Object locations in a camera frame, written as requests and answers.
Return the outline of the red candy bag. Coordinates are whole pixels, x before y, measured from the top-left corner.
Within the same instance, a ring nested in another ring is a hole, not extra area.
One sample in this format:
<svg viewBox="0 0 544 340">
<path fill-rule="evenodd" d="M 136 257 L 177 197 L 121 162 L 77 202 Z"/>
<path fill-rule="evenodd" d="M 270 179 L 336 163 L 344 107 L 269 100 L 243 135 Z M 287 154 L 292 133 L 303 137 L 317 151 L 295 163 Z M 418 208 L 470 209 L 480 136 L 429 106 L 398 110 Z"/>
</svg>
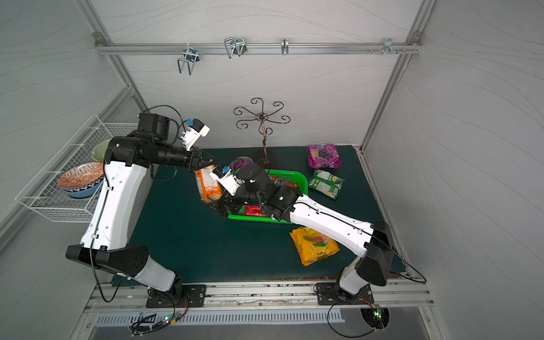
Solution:
<svg viewBox="0 0 544 340">
<path fill-rule="evenodd" d="M 266 188 L 262 191 L 252 191 L 251 194 L 244 215 L 289 222 L 287 210 L 303 192 L 294 182 L 269 176 Z"/>
</svg>

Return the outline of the orange snack packet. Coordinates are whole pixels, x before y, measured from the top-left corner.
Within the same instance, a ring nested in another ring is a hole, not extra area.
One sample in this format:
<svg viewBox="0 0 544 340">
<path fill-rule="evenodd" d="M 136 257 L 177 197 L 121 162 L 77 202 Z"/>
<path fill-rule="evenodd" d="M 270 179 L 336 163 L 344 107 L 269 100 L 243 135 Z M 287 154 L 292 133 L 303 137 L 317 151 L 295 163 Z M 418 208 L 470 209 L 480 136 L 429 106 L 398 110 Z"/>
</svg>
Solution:
<svg viewBox="0 0 544 340">
<path fill-rule="evenodd" d="M 201 197 L 201 201 L 204 203 L 217 201 L 222 196 L 220 184 L 211 177 L 214 168 L 215 167 L 213 165 L 210 165 L 195 172 L 198 192 Z"/>
</svg>

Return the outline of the green plastic basket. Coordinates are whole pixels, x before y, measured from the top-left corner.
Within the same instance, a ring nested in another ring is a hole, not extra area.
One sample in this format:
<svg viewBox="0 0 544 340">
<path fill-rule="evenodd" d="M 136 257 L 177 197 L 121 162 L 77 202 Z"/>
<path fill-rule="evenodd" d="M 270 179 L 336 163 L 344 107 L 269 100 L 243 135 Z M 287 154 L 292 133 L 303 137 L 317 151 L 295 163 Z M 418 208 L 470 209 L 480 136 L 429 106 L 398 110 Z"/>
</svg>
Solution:
<svg viewBox="0 0 544 340">
<path fill-rule="evenodd" d="M 287 170 L 278 170 L 278 169 L 271 169 L 269 171 L 269 175 L 272 177 L 280 178 L 284 181 L 292 182 L 296 185 L 298 185 L 298 189 L 303 194 L 308 194 L 308 181 L 304 174 L 301 174 L 297 171 L 287 171 Z M 266 222 L 266 223 L 275 223 L 275 224 L 289 224 L 289 222 L 286 222 L 284 220 L 278 221 L 270 217 L 260 217 L 260 216 L 246 216 L 246 215 L 233 215 L 232 213 L 229 213 L 228 215 L 229 220 L 236 220 L 236 221 L 242 221 L 242 222 Z"/>
</svg>

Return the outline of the green tea snack packet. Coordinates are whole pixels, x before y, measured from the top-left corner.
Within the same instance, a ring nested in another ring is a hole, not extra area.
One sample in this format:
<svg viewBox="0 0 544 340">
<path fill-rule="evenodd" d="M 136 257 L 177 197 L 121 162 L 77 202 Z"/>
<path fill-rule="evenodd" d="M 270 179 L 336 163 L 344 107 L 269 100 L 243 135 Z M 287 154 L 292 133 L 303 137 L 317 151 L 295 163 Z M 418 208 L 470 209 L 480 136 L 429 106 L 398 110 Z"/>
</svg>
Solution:
<svg viewBox="0 0 544 340">
<path fill-rule="evenodd" d="M 309 188 L 314 189 L 321 194 L 326 195 L 333 200 L 336 200 L 341 188 L 343 187 L 344 180 L 336 175 L 322 170 L 314 170 L 313 176 L 309 181 Z"/>
</svg>

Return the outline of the yellow mango candy bag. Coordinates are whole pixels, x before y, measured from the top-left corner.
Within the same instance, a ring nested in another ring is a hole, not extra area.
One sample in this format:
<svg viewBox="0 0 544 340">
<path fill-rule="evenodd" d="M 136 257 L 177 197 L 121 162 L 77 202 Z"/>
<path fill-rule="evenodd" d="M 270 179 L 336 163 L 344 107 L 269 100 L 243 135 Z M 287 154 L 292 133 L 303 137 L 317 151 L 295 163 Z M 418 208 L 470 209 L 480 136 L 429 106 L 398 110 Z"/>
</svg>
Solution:
<svg viewBox="0 0 544 340">
<path fill-rule="evenodd" d="M 303 266 L 310 266 L 340 251 L 336 241 L 316 230 L 299 227 L 290 232 Z"/>
</svg>

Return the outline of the purple snack bag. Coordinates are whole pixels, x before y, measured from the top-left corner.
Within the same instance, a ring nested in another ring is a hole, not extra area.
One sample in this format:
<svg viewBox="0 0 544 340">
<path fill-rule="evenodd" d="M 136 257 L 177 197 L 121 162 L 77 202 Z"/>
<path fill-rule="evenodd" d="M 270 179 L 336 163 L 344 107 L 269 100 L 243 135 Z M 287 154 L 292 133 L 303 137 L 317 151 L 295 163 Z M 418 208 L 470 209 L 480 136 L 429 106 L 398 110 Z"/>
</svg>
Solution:
<svg viewBox="0 0 544 340">
<path fill-rule="evenodd" d="M 308 164 L 313 169 L 337 169 L 341 166 L 341 158 L 335 145 L 310 145 L 308 148 Z"/>
</svg>

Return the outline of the metal jewelry tree stand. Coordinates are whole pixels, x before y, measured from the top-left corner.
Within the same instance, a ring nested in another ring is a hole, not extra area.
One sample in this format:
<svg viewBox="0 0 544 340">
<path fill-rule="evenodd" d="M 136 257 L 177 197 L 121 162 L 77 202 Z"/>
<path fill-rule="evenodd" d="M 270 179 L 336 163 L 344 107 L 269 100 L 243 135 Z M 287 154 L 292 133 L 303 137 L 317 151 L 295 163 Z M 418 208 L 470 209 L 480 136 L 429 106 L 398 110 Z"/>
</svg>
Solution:
<svg viewBox="0 0 544 340">
<path fill-rule="evenodd" d="M 271 113 L 266 113 L 264 100 L 260 97 L 254 97 L 250 100 L 253 106 L 258 106 L 259 111 L 253 112 L 245 106 L 237 106 L 233 109 L 232 113 L 239 117 L 235 126 L 238 130 L 246 130 L 250 123 L 257 123 L 257 131 L 262 136 L 262 151 L 255 154 L 255 162 L 262 165 L 266 169 L 272 169 L 278 166 L 278 161 L 274 154 L 269 151 L 267 142 L 269 136 L 273 134 L 273 128 L 271 124 L 284 126 L 291 122 L 291 117 L 282 114 L 276 117 L 284 108 L 285 104 L 282 101 L 275 101 L 272 103 L 274 110 Z"/>
</svg>

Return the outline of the double prong metal hook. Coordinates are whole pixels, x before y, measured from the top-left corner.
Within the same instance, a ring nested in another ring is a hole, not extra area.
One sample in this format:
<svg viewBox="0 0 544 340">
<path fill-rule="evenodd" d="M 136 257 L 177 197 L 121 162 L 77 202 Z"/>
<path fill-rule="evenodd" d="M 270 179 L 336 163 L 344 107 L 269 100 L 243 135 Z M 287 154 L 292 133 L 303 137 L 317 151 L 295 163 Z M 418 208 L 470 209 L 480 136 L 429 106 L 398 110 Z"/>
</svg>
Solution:
<svg viewBox="0 0 544 340">
<path fill-rule="evenodd" d="M 199 52 L 191 47 L 183 50 L 182 56 L 177 60 L 178 72 L 182 74 L 184 70 L 192 75 L 197 62 L 200 61 Z"/>
</svg>

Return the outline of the blue bowl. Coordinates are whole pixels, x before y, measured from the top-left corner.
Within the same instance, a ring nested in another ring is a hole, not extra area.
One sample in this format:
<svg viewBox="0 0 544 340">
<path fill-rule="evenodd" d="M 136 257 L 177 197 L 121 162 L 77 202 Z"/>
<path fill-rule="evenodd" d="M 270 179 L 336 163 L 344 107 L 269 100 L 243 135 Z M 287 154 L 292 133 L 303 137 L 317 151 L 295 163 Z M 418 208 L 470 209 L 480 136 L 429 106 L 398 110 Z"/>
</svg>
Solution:
<svg viewBox="0 0 544 340">
<path fill-rule="evenodd" d="M 99 178 L 95 182 L 75 189 L 64 189 L 63 191 L 70 197 L 75 199 L 84 199 L 92 197 L 103 184 L 103 178 Z"/>
</svg>

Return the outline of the orange patterned bowl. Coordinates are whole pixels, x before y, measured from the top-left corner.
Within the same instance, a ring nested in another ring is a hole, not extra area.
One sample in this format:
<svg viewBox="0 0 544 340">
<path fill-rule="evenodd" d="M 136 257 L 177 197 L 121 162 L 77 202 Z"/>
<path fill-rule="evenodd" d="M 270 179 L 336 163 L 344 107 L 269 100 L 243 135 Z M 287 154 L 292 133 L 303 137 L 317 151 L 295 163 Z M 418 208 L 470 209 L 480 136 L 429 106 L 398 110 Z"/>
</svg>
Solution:
<svg viewBox="0 0 544 340">
<path fill-rule="evenodd" d="M 75 189 L 91 184 L 104 175 L 103 164 L 89 162 L 78 165 L 65 172 L 57 181 L 61 189 Z"/>
</svg>

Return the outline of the looped metal hook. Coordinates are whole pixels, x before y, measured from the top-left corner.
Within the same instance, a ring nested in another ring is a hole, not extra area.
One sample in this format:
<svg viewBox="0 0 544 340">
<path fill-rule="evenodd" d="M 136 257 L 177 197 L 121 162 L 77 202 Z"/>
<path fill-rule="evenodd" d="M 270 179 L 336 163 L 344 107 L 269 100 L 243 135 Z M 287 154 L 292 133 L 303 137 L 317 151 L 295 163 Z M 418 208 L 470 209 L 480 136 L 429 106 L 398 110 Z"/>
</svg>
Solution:
<svg viewBox="0 0 544 340">
<path fill-rule="evenodd" d="M 241 57 L 247 52 L 247 44 L 243 38 L 226 38 L 224 46 L 229 59 L 232 59 L 235 55 Z"/>
</svg>

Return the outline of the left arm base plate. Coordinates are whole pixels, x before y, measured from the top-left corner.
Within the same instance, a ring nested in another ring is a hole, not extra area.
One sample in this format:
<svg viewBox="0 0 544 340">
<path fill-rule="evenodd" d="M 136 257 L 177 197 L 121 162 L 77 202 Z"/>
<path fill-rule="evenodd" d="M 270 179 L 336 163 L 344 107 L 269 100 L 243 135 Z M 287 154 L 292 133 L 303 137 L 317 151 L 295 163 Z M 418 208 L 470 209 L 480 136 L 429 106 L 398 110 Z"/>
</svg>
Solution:
<svg viewBox="0 0 544 340">
<path fill-rule="evenodd" d="M 203 284 L 189 284 L 174 286 L 167 292 L 150 288 L 146 308 L 198 308 L 204 306 L 207 286 Z"/>
</svg>

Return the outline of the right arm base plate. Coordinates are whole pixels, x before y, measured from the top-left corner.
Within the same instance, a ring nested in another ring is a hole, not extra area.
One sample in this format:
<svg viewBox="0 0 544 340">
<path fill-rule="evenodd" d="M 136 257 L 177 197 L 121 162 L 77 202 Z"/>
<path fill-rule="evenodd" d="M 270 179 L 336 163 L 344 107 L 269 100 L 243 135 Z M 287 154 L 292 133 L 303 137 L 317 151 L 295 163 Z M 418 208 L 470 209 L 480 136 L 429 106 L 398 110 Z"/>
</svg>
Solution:
<svg viewBox="0 0 544 340">
<path fill-rule="evenodd" d="M 337 282 L 316 283 L 313 291 L 317 296 L 318 305 L 373 305 L 375 303 L 370 284 L 363 286 L 357 294 L 341 289 Z"/>
</svg>

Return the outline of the aluminium front frame rail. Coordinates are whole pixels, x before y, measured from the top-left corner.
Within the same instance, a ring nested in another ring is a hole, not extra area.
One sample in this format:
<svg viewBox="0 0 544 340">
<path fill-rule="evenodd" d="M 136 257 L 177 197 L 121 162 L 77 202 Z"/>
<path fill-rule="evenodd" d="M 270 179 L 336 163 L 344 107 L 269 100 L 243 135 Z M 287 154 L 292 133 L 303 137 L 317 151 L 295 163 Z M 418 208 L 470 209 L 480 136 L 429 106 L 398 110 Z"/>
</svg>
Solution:
<svg viewBox="0 0 544 340">
<path fill-rule="evenodd" d="M 189 293 L 190 310 L 279 310 L 327 307 L 335 302 L 334 280 L 233 281 L 206 283 L 204 291 Z M 434 299 L 422 283 L 392 279 L 386 286 L 370 286 L 360 297 L 381 307 L 433 307 Z M 147 306 L 149 295 L 144 286 L 121 287 L 111 303 L 102 300 L 95 290 L 86 313 L 171 311 L 170 303 Z"/>
</svg>

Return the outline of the right metal bracket hook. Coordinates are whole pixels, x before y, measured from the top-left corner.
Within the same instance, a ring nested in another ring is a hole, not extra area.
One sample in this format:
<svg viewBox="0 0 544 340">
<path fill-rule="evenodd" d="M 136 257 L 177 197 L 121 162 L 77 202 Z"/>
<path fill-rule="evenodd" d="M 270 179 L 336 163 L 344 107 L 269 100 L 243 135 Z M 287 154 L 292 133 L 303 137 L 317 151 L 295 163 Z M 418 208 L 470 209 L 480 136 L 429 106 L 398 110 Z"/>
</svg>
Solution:
<svg viewBox="0 0 544 340">
<path fill-rule="evenodd" d="M 369 48 L 368 52 L 371 54 L 379 53 L 381 55 L 403 55 L 406 53 L 405 48 L 396 48 L 393 45 L 393 42 L 390 38 L 388 38 L 380 48 Z"/>
</svg>

